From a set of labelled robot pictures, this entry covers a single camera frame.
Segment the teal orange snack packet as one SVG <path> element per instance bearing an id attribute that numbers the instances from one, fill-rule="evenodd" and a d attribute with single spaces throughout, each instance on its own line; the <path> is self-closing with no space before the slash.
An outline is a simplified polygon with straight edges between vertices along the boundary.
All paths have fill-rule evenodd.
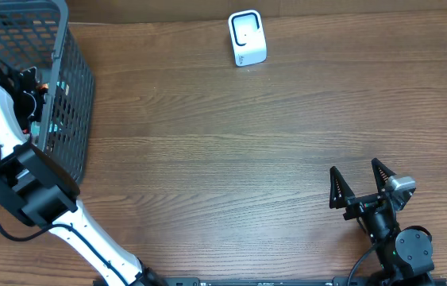
<path id="1" fill-rule="evenodd" d="M 43 96 L 44 104 L 48 102 L 48 83 L 42 83 L 37 87 L 39 93 Z M 56 82 L 56 90 L 59 92 L 55 96 L 54 102 L 52 104 L 52 115 L 48 126 L 49 133 L 57 133 L 62 130 L 64 125 L 64 115 L 63 112 L 67 107 L 67 96 L 69 94 L 69 85 L 65 81 Z"/>

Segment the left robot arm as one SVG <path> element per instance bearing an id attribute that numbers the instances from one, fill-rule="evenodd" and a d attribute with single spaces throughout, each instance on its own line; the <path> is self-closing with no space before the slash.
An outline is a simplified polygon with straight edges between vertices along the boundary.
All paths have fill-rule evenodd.
<path id="1" fill-rule="evenodd" d="M 48 91 L 35 67 L 20 71 L 0 60 L 0 234 L 14 242 L 53 234 L 102 276 L 103 285 L 164 285 L 101 228 L 71 175 L 36 147 L 30 129 L 41 120 Z"/>

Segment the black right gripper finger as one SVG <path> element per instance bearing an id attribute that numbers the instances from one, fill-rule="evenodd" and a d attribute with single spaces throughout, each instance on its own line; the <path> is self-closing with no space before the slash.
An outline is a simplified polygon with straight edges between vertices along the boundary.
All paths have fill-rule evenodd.
<path id="1" fill-rule="evenodd" d="M 352 189 L 336 166 L 333 166 L 329 170 L 329 174 L 331 184 L 329 191 L 329 207 L 331 209 L 347 207 L 355 199 Z"/>
<path id="2" fill-rule="evenodd" d="M 390 170 L 385 164 L 383 164 L 378 158 L 373 158 L 371 161 L 373 175 L 376 182 L 378 192 L 391 192 L 391 187 L 387 185 L 391 176 L 395 176 L 396 173 Z"/>

